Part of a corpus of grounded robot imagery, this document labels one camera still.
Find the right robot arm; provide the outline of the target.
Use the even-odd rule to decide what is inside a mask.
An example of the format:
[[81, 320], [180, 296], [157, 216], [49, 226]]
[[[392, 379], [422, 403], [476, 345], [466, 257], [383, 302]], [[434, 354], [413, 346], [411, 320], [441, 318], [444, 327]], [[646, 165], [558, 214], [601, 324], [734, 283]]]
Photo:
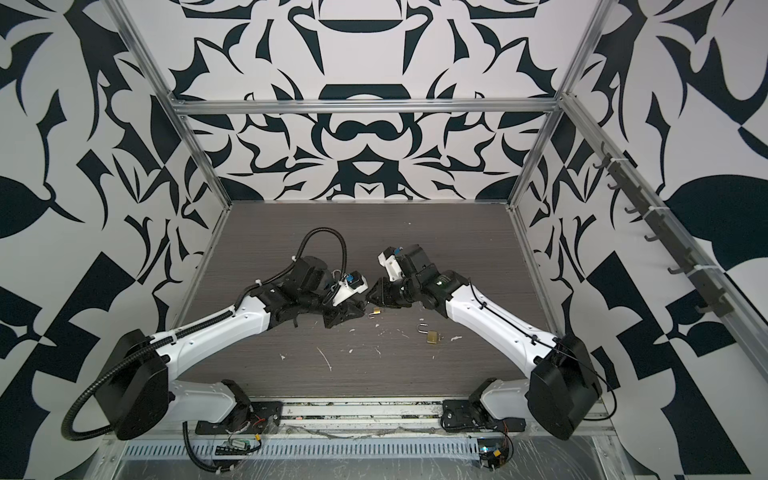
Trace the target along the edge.
[[420, 304], [435, 311], [483, 338], [524, 376], [489, 378], [467, 399], [447, 402], [442, 429], [500, 431], [508, 420], [531, 418], [550, 435], [567, 440], [591, 419], [608, 382], [577, 336], [557, 336], [523, 321], [491, 301], [471, 279], [439, 270], [417, 244], [389, 247], [378, 262], [386, 274], [369, 290], [369, 303], [391, 309]]

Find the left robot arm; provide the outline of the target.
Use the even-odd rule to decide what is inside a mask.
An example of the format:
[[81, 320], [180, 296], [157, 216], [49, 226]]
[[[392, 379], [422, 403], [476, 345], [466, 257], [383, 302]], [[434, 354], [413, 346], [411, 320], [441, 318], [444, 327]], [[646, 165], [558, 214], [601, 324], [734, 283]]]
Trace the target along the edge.
[[113, 433], [129, 440], [163, 423], [246, 423], [251, 402], [236, 382], [200, 384], [181, 377], [235, 343], [296, 323], [303, 314], [321, 316], [328, 328], [364, 315], [368, 282], [362, 273], [349, 270], [343, 236], [333, 228], [325, 230], [343, 250], [340, 271], [305, 255], [309, 240], [322, 231], [310, 230], [285, 269], [245, 287], [232, 305], [169, 331], [123, 335], [98, 378], [65, 413], [62, 437], [85, 441]]

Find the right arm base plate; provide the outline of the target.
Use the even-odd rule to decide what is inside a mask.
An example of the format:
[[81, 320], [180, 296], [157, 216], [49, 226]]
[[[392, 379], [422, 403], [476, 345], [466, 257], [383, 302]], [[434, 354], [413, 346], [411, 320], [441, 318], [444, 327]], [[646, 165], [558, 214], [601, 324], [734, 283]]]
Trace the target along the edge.
[[440, 426], [449, 433], [460, 432], [524, 432], [524, 418], [493, 418], [479, 402], [469, 400], [444, 400]]

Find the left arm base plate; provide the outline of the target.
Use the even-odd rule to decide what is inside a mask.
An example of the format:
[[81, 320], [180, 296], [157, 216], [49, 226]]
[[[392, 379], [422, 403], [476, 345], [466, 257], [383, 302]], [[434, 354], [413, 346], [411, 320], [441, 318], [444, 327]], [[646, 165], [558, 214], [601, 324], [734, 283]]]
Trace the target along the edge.
[[281, 424], [281, 401], [257, 401], [249, 407], [237, 406], [222, 422], [199, 421], [197, 435], [264, 434], [276, 432]]

